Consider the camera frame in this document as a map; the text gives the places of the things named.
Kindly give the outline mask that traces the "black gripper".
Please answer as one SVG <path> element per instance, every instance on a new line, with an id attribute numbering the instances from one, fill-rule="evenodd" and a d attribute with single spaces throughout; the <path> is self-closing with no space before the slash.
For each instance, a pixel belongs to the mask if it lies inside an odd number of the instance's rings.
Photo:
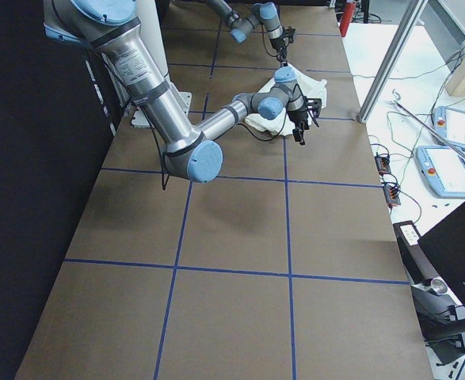
<path id="1" fill-rule="evenodd" d="M 294 42 L 295 31 L 296 29 L 291 26 L 287 28 L 280 26 L 270 32 L 270 44 L 276 51 L 276 60 L 283 67 L 288 66 L 287 48 Z"/>
<path id="2" fill-rule="evenodd" d="M 301 146 L 306 144 L 304 134 L 310 127 L 319 127 L 317 118 L 322 110 L 322 99 L 301 96 L 288 104 L 288 118 L 294 124 L 292 134 Z"/>

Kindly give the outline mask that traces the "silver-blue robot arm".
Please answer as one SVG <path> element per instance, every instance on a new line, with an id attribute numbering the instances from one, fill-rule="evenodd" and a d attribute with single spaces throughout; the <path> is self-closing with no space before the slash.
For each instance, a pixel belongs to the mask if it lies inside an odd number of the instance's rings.
<path id="1" fill-rule="evenodd" d="M 263 26 L 280 68 L 273 75 L 269 91 L 238 94 L 230 104 L 194 125 L 185 115 L 179 92 L 142 40 L 141 28 L 145 24 L 135 1 L 44 2 L 47 37 L 80 45 L 100 59 L 108 58 L 113 65 L 111 74 L 162 137 L 164 145 L 158 150 L 162 172 L 196 183 L 208 183 L 217 177 L 223 152 L 216 139 L 248 115 L 274 120 L 286 112 L 294 124 L 295 141 L 304 144 L 305 131 L 316 122 L 322 109 L 321 99 L 303 93 L 295 70 L 288 64 L 287 47 L 295 30 L 280 23 L 273 3 L 253 4 L 247 17 L 241 17 L 225 1 L 207 4 L 238 43 L 258 25 Z"/>
<path id="2" fill-rule="evenodd" d="M 282 67 L 288 66 L 288 46 L 294 42 L 295 29 L 285 28 L 279 18 L 276 6 L 273 2 L 254 3 L 251 6 L 250 14 L 241 17 L 226 1 L 208 0 L 204 3 L 209 6 L 230 29 L 230 35 L 241 44 L 260 25 L 268 34 L 270 44 L 276 58 Z"/>

